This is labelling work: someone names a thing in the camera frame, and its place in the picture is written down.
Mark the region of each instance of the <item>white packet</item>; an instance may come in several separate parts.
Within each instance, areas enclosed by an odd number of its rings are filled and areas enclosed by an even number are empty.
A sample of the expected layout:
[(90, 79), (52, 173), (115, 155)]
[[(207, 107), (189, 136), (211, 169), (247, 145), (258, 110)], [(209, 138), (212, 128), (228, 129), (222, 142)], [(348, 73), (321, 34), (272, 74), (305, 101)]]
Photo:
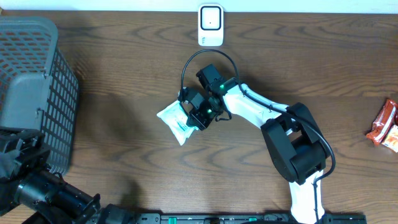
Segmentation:
[(194, 130), (199, 130), (197, 127), (188, 127), (186, 125), (188, 116), (178, 100), (157, 113), (157, 116), (170, 127), (181, 146)]

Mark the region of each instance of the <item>white background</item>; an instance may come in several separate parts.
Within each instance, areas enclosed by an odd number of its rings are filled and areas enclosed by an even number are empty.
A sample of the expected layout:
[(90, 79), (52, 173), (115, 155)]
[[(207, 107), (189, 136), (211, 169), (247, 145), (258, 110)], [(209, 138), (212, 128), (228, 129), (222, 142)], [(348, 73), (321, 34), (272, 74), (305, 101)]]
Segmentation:
[(226, 12), (398, 13), (398, 0), (0, 0), (3, 9), (197, 11), (218, 3)]

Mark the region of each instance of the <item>wooden surface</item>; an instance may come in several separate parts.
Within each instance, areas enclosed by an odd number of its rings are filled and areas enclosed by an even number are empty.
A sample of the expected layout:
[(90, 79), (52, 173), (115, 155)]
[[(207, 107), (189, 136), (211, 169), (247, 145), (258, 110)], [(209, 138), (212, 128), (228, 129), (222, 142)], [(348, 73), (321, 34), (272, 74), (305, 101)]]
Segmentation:
[[(246, 120), (214, 122), (179, 146), (156, 117), (176, 99), (180, 72), (201, 49), (196, 13), (4, 14), (53, 20), (81, 81), (69, 183), (100, 193), (102, 205), (164, 213), (290, 208), (289, 185)], [(310, 108), (336, 154), (335, 172), (322, 181), (327, 210), (397, 222), (398, 154), (364, 136), (386, 98), (398, 100), (395, 15), (226, 13), (219, 49), (254, 91)], [(209, 63), (233, 75), (226, 59), (204, 54), (190, 64), (185, 85), (199, 86), (195, 73)], [(0, 222), (20, 223), (31, 214), (20, 206)]]

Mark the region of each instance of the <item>cable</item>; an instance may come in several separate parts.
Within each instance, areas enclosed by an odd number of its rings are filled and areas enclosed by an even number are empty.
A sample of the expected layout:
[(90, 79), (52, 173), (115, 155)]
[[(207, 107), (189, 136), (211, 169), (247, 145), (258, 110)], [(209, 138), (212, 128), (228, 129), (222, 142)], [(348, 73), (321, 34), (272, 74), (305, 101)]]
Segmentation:
[(263, 102), (261, 102), (261, 101), (255, 99), (255, 98), (252, 97), (251, 95), (248, 95), (248, 94), (246, 93), (246, 90), (243, 90), (243, 88), (242, 88), (242, 84), (241, 84), (241, 81), (240, 81), (240, 79), (239, 79), (238, 68), (236, 67), (234, 61), (232, 60), (232, 58), (231, 58), (230, 56), (228, 56), (226, 53), (224, 53), (224, 52), (222, 52), (222, 51), (220, 51), (220, 50), (215, 50), (215, 49), (204, 49), (204, 50), (199, 50), (198, 52), (194, 53), (194, 54), (188, 59), (188, 61), (186, 62), (185, 66), (184, 66), (184, 69), (182, 70), (182, 73), (181, 73), (181, 90), (180, 90), (180, 96), (179, 96), (179, 100), (180, 100), (180, 101), (183, 101), (183, 82), (184, 82), (185, 71), (186, 71), (186, 69), (187, 69), (187, 67), (188, 67), (188, 64), (192, 61), (192, 59), (193, 59), (195, 56), (197, 56), (198, 54), (203, 53), (203, 52), (217, 52), (217, 53), (219, 53), (219, 54), (221, 54), (221, 55), (224, 55), (224, 56), (232, 63), (232, 66), (234, 67), (235, 76), (236, 76), (236, 80), (237, 80), (239, 89), (241, 90), (241, 92), (242, 92), (242, 94), (243, 94), (244, 96), (246, 96), (246, 97), (248, 97), (250, 100), (252, 100), (252, 101), (254, 101), (254, 102), (260, 104), (261, 106), (264, 106), (264, 107), (267, 108), (267, 109), (270, 109), (270, 110), (272, 110), (272, 111), (275, 111), (275, 112), (278, 112), (278, 113), (280, 113), (280, 114), (283, 114), (284, 116), (287, 116), (287, 117), (290, 118), (290, 119), (294, 119), (295, 121), (299, 122), (302, 126), (306, 126), (309, 130), (311, 130), (312, 132), (314, 132), (314, 133), (318, 136), (318, 138), (321, 140), (321, 142), (324, 144), (324, 146), (326, 146), (326, 149), (328, 150), (328, 152), (329, 152), (329, 154), (330, 154), (331, 167), (330, 167), (330, 169), (328, 170), (328, 172), (326, 172), (325, 174), (321, 175), (320, 177), (315, 178), (314, 181), (313, 181), (313, 184), (312, 184), (312, 185), (313, 185), (314, 196), (315, 196), (315, 209), (314, 209), (314, 211), (315, 211), (315, 216), (316, 216), (316, 218), (317, 218), (317, 224), (318, 224), (318, 223), (319, 223), (319, 218), (318, 218), (318, 197), (317, 197), (317, 187), (318, 187), (318, 185), (317, 185), (317, 182), (318, 182), (319, 180), (324, 179), (325, 177), (328, 177), (328, 176), (334, 171), (334, 169), (335, 169), (335, 167), (336, 167), (336, 158), (335, 158), (335, 154), (333, 153), (333, 150), (331, 149), (331, 146), (329, 145), (328, 141), (326, 141), (326, 139), (325, 139), (325, 138), (322, 136), (322, 134), (317, 130), (317, 128), (315, 128), (315, 127), (314, 127), (309, 121), (307, 121), (306, 119), (303, 119), (303, 118), (300, 118), (300, 117), (298, 117), (298, 116), (292, 115), (292, 114), (290, 114), (290, 113), (288, 113), (288, 112), (286, 112), (286, 111), (282, 111), (282, 110), (279, 110), (279, 109), (277, 109), (277, 108), (273, 108), (272, 105), (266, 105), (266, 104), (264, 104)]

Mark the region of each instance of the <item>basket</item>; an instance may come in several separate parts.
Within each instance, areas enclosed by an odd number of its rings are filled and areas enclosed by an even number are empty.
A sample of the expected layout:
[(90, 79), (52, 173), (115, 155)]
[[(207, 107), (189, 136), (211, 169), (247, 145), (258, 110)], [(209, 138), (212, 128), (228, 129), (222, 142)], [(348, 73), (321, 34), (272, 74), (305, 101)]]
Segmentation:
[(57, 40), (48, 19), (0, 17), (0, 126), (40, 130), (51, 172), (66, 174), (79, 85)]

